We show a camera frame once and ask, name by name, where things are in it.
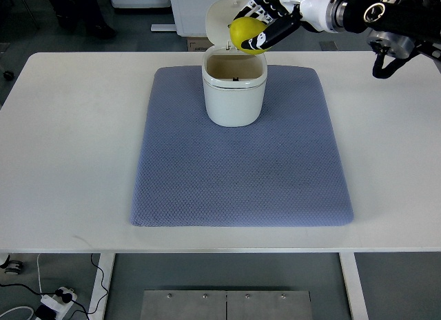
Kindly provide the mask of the black silver robot right arm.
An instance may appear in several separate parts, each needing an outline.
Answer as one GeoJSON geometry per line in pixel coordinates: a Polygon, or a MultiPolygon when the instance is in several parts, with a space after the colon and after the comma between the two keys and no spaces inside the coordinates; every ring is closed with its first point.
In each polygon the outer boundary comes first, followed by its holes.
{"type": "Polygon", "coordinates": [[[440,0],[298,0],[302,22],[317,32],[369,30],[372,74],[387,79],[422,54],[440,60],[440,0]]]}

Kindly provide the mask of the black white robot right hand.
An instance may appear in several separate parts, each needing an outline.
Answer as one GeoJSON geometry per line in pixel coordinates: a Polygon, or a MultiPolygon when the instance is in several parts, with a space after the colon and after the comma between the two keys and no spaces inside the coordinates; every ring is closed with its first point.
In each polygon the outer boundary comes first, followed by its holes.
{"type": "Polygon", "coordinates": [[[244,52],[266,50],[282,41],[301,26],[301,0],[249,0],[236,18],[257,19],[266,28],[250,39],[243,40],[237,48],[244,52]]]}

